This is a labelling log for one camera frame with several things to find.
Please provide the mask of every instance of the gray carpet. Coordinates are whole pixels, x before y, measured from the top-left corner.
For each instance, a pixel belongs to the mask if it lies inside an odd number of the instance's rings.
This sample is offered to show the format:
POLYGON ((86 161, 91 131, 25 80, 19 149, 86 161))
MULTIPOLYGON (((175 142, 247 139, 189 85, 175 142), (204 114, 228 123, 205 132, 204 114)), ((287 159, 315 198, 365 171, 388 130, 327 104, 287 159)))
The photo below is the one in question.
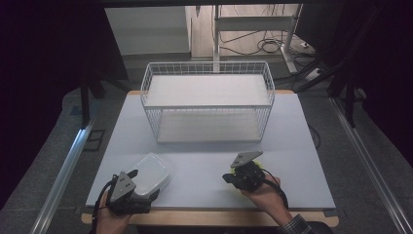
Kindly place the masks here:
MULTIPOLYGON (((142 68, 129 69, 129 75, 141 77, 143 71, 142 68)), ((283 73, 273 73, 273 76, 283 77, 283 73)), ((139 83, 139 79, 133 78, 125 82, 134 89, 139 87, 139 83)), ((107 94, 101 101, 93 128, 97 134, 100 133, 99 131, 104 131, 102 143, 99 148, 95 141, 85 146, 89 150, 82 152, 79 158, 48 233, 87 233, 90 230, 89 225, 81 222, 81 213, 86 211, 84 204, 126 97, 125 92, 106 83, 103 85, 107 94)), ((318 131, 321 139, 318 149, 319 158, 340 217, 340 224, 333 228, 333 231, 336 234, 398 233, 325 95, 325 87, 325 83, 319 84, 300 95, 299 98, 308 123, 318 131)), ((81 115, 76 111, 79 106, 79 91, 69 93, 63 100, 63 111, 48 141, 5 208, 0 212, 2 220, 0 233, 28 233, 30 231, 73 139, 79 131, 81 115)), ((366 116, 360 104, 355 106, 355 121, 357 131, 374 161, 405 209, 407 216, 412 220, 413 187, 406 184, 406 181, 413 180, 412 168, 366 116)), ((183 232, 179 229, 172 231, 167 227, 163 230, 152 229, 152 231, 157 231, 154 233, 183 232)), ((131 226, 128 233, 137 233, 137 231, 131 226)))

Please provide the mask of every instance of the person's right hand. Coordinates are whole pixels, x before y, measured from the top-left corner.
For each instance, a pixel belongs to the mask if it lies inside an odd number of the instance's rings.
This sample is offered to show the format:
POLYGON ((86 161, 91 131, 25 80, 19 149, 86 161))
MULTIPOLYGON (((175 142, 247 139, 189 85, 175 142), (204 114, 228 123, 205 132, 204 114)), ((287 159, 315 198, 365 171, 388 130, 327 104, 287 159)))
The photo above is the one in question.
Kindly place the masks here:
MULTIPOLYGON (((280 179, 277 177, 274 180, 270 175, 265 175, 265 178, 280 184, 280 179)), ((282 197, 270 185, 263 183, 252 193, 245 190, 241 190, 241 193, 248 197, 258 209, 270 215, 279 226, 284 226, 292 221, 292 215, 283 205, 282 197)))

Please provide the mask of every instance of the person's left hand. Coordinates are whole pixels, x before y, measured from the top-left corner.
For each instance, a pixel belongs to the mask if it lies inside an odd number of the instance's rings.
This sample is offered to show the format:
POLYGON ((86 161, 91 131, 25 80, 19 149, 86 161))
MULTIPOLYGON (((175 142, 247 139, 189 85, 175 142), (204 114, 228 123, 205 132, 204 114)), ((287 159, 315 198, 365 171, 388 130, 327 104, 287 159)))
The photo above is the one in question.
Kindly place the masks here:
POLYGON ((97 213, 96 234, 122 234, 131 219, 130 214, 115 215, 106 208, 107 191, 103 194, 97 213))

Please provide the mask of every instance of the table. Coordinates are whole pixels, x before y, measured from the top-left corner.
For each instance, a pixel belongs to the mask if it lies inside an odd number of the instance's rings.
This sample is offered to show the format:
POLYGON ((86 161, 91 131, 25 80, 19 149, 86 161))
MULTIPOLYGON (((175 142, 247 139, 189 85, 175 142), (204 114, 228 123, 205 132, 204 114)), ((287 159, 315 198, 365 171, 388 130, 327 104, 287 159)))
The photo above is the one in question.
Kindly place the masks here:
MULTIPOLYGON (((304 114, 295 94, 286 91, 276 94, 276 102, 272 111, 273 118, 270 117, 266 134, 261 143, 215 144, 214 146, 219 148, 215 149, 214 147, 214 150, 205 147, 205 145, 211 146, 210 144, 157 145, 148 123, 145 123, 147 120, 144 119, 146 116, 144 116, 143 110, 139 114, 140 98, 138 94, 139 92, 130 92, 127 96, 97 172, 87 206, 94 204, 97 197, 96 193, 112 174, 117 174, 125 165, 136 161, 136 158, 142 157, 142 154, 147 153, 148 150, 155 149, 162 159, 167 160, 172 165, 172 181, 152 204, 152 212, 150 214, 135 214, 131 219, 131 224, 274 226, 276 225, 274 221, 266 214, 254 209, 254 205, 244 196, 239 194, 239 196, 234 196, 237 192, 236 189, 230 184, 225 184, 220 178, 222 172, 224 174, 228 172, 229 164, 235 158, 235 153, 239 152, 238 150, 256 149, 258 147, 264 151, 261 159, 258 158, 264 164, 264 168, 267 168, 270 172, 277 171, 277 176, 284 178, 283 189, 288 196, 290 209, 294 215, 301 214, 309 221, 322 221, 329 226, 338 224, 337 216, 326 216, 323 212, 324 210, 333 210, 335 205, 307 129, 304 114), (140 129, 136 128, 137 122, 140 123, 140 129), (148 125, 146 130, 143 129, 145 124, 148 125), (284 133, 284 135, 274 132, 274 127, 277 127, 277 130, 284 133), (136 138, 137 133, 146 137, 138 139, 136 138), (291 136, 295 136, 295 140, 288 142, 291 136), (275 147, 279 151, 276 161, 272 157, 275 147), (212 161, 219 161, 218 164, 208 164, 206 156, 212 161), (173 161, 176 158, 180 160, 179 164, 173 161), (114 164, 113 160, 117 162, 123 160, 124 162, 114 164), (194 166, 198 161, 204 162, 202 167, 194 166), (187 167, 188 165, 182 165, 185 163, 192 165, 192 168, 187 167), (288 170, 291 168, 297 169, 294 171, 294 176, 291 176, 292 170, 288 170), (197 182, 194 179, 186 178, 194 177, 191 174, 196 172, 206 174, 203 186, 196 187, 197 182), (181 185, 183 181, 187 187, 195 187, 195 189, 184 191, 186 188, 181 185), (306 191, 305 199, 300 193, 301 189, 306 191)), ((90 223, 91 215, 83 214, 82 221, 90 223)))

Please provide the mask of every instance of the wire mesh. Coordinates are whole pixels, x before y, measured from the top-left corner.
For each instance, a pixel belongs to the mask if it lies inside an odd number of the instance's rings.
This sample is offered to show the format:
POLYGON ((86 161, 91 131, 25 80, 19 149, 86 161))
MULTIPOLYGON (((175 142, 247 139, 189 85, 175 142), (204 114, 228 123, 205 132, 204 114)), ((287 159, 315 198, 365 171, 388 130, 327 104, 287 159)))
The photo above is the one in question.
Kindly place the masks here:
MULTIPOLYGON (((182 89, 191 89, 185 84, 182 89)), ((151 62, 141 86, 141 101, 158 142, 260 141, 274 102, 274 83, 265 61, 151 62), (152 78, 164 76, 262 75, 267 97, 260 106, 146 106, 152 78)))

